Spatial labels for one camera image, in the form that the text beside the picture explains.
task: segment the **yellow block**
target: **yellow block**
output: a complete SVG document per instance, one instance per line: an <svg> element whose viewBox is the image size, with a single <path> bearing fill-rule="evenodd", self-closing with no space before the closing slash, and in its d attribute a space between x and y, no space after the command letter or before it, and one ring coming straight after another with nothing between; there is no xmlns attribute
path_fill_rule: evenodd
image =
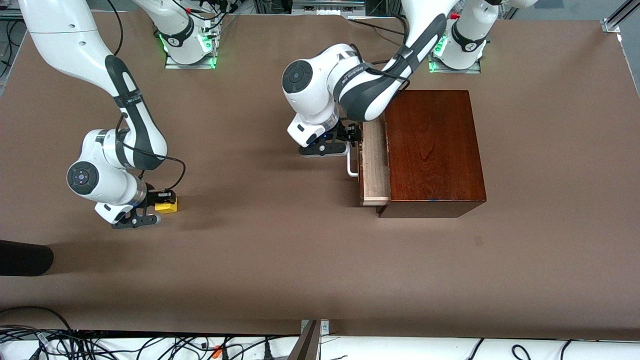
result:
<svg viewBox="0 0 640 360"><path fill-rule="evenodd" d="M160 214L169 214L178 211L178 198L175 199L175 204L156 204L155 209Z"/></svg>

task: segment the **brown tabletop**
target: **brown tabletop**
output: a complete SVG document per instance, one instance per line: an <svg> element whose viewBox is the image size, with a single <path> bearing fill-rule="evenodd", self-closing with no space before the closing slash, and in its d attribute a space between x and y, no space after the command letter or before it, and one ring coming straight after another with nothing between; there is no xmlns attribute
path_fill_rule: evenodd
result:
<svg viewBox="0 0 640 360"><path fill-rule="evenodd" d="M113 14L95 17L115 48ZM115 231L67 188L83 136L118 109L27 39L0 98L0 238L52 244L57 263L0 279L0 306L50 306L81 329L296 332L315 317L346 334L640 338L640 101L599 23L498 22L481 75L421 68L412 88L469 90L488 201L380 219L344 158L297 155L280 76L337 42L368 60L396 45L340 17L242 16L218 69L164 70L146 15L122 17L120 57L188 164L180 211Z"/></svg>

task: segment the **black cylindrical object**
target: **black cylindrical object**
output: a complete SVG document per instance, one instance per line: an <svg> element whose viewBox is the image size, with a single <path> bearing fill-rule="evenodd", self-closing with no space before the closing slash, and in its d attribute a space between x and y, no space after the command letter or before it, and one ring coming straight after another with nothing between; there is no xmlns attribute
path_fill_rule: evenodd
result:
<svg viewBox="0 0 640 360"><path fill-rule="evenodd" d="M53 251L44 245L0 240L0 275L38 276L53 264Z"/></svg>

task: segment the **cable connector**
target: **cable connector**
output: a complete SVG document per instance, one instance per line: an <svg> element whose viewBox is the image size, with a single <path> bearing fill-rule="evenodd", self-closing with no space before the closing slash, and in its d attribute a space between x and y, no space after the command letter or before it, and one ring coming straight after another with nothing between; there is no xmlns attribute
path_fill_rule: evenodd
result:
<svg viewBox="0 0 640 360"><path fill-rule="evenodd" d="M264 360L274 360L273 355L271 355L271 345L269 344L269 338L265 338L264 342Z"/></svg>

